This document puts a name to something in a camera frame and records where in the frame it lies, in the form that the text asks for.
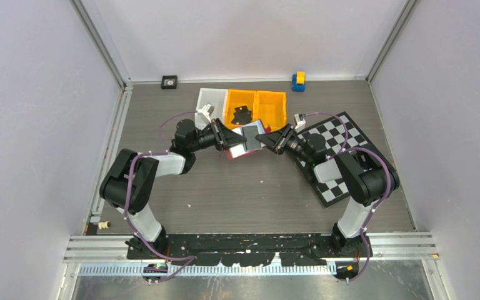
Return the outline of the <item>red card holder wallet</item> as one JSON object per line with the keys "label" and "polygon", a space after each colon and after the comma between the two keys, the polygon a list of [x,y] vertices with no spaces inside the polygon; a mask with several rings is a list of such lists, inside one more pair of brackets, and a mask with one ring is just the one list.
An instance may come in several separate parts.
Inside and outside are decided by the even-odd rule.
{"label": "red card holder wallet", "polygon": [[246,140],[226,151],[229,160],[255,153],[266,146],[256,139],[258,134],[264,134],[266,132],[266,128],[263,126],[263,122],[260,119],[241,127],[234,128],[232,131],[240,134],[242,137],[246,138]]}

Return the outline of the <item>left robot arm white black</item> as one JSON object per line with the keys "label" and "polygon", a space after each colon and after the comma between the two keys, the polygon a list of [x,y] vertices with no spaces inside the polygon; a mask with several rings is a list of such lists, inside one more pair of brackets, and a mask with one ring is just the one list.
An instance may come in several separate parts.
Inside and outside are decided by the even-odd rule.
{"label": "left robot arm white black", "polygon": [[220,119],[212,119],[203,129],[183,119],[177,123],[167,151],[121,150],[101,183],[99,196],[123,215],[150,258],[165,258],[166,230],[148,204],[155,179],[188,173],[196,162],[197,151],[210,147],[225,151],[246,140]]}

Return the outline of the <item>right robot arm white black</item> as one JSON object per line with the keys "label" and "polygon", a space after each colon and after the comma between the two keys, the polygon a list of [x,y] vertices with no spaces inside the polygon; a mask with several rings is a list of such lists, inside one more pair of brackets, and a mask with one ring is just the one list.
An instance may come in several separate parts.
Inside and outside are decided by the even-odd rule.
{"label": "right robot arm white black", "polygon": [[291,125],[258,134],[256,139],[278,155],[288,153],[304,163],[304,175],[314,186],[341,180],[350,196],[346,210],[334,224],[329,240],[334,254],[348,256],[367,244],[366,226],[378,206],[399,187],[396,170],[373,146],[340,146],[329,150],[319,133],[300,135]]}

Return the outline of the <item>dark grey credit card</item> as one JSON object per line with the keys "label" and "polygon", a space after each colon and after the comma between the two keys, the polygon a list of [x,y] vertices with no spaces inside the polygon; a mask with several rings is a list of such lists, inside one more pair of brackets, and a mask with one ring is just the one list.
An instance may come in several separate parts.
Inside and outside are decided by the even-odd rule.
{"label": "dark grey credit card", "polygon": [[262,143],[256,139],[256,136],[259,134],[259,128],[257,126],[243,126],[242,134],[246,138],[244,142],[244,150],[246,152],[258,151],[263,148]]}

